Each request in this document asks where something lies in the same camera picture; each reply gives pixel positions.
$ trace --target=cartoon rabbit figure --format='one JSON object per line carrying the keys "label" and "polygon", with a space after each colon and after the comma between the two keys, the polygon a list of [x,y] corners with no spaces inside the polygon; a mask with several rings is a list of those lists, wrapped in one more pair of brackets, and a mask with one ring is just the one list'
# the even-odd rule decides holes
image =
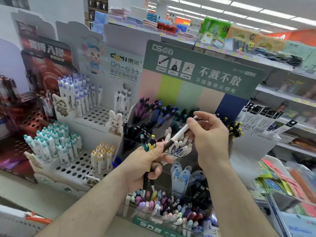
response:
{"label": "cartoon rabbit figure", "polygon": [[118,113],[115,115],[114,111],[109,111],[109,123],[110,123],[110,130],[109,132],[118,136],[122,136],[123,133],[123,115]]}
{"label": "cartoon rabbit figure", "polygon": [[99,65],[102,63],[102,56],[104,54],[103,46],[96,46],[89,42],[81,43],[81,51],[86,59],[86,68],[91,73],[98,74]]}

